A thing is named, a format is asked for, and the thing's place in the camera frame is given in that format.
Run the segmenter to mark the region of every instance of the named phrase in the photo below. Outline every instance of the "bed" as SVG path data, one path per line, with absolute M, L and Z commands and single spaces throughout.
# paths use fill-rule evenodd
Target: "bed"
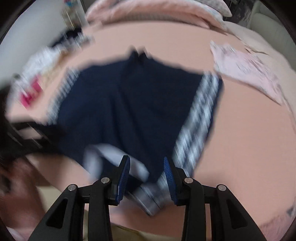
M 229 43 L 247 52 L 245 43 L 233 34 L 176 22 L 124 22 L 104 27 L 93 24 L 84 29 L 84 34 L 92 35 L 94 41 L 67 59 L 32 108 L 25 109 L 14 102 L 7 113 L 10 120 L 31 117 L 45 122 L 47 107 L 67 68 L 83 69 L 91 64 L 114 62 L 127 57 L 132 46 L 144 49 L 166 65 L 194 72 L 214 71 L 210 41 Z M 224 92 L 194 178 L 213 187 L 225 184 L 261 226 L 285 213 L 295 201 L 293 115 L 286 106 L 278 105 L 254 88 L 227 76 L 222 79 Z M 78 186 L 92 183 L 88 172 L 67 157 L 31 155 L 29 160 L 60 191 L 72 183 Z M 124 199 L 120 206 L 110 207 L 110 218 L 112 223 L 131 229 L 181 237 L 184 208 L 167 206 L 149 217 L 132 201 Z

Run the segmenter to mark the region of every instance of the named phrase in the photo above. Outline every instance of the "white wall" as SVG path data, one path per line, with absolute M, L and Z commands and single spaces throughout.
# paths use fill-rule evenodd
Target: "white wall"
M 63 0 L 36 0 L 12 25 L 0 44 L 0 86 L 66 28 L 63 7 Z

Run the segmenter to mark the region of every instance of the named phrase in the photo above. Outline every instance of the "silver rivet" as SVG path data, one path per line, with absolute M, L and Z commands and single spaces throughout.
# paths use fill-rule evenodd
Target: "silver rivet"
M 74 184 L 71 184 L 69 187 L 68 187 L 68 190 L 69 191 L 74 191 L 76 189 L 76 186 Z
M 193 183 L 193 179 L 190 178 L 190 177 L 187 177 L 187 178 L 184 179 L 184 182 L 186 182 L 186 183 Z
M 218 186 L 218 189 L 219 189 L 220 191 L 226 191 L 226 186 L 224 186 L 224 185 L 219 185 L 219 186 Z
M 101 179 L 101 182 L 102 182 L 102 183 L 108 183 L 108 182 L 110 182 L 110 179 L 109 179 L 108 177 L 103 177 L 103 178 Z

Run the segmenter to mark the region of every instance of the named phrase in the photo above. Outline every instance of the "pink bed sheet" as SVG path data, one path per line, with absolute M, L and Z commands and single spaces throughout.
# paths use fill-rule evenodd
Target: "pink bed sheet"
M 44 96 L 26 110 L 14 103 L 11 120 L 31 116 L 46 119 L 46 109 L 67 67 L 85 68 L 128 56 L 131 46 L 145 48 L 165 64 L 190 71 L 213 71 L 210 41 L 229 43 L 245 52 L 234 36 L 196 26 L 168 22 L 125 23 L 105 28 L 89 27 L 95 43 L 73 56 L 46 89 Z M 252 87 L 223 77 L 224 93 L 214 128 L 194 178 L 204 185 L 225 184 L 236 195 L 257 225 L 292 206 L 295 197 L 296 136 L 289 112 Z M 60 156 L 29 157 L 41 174 L 59 190 L 69 184 L 91 183 L 88 173 L 73 160 Z M 149 233 L 180 237 L 184 209 L 168 206 L 155 217 L 147 216 L 124 199 L 110 207 L 113 223 Z

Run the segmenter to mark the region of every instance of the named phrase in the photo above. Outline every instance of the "triangular cutout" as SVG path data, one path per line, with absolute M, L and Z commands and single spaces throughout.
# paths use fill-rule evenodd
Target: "triangular cutout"
M 64 216 L 66 212 L 68 199 L 64 198 L 58 207 L 55 209 L 54 213 L 49 217 L 46 225 L 49 227 L 61 229 L 63 227 Z
M 233 229 L 238 229 L 242 227 L 246 227 L 248 225 L 246 219 L 243 217 L 243 215 L 238 211 L 238 209 L 235 207 L 233 202 L 231 200 L 227 200 L 227 207 L 230 215 L 231 220 L 231 227 Z

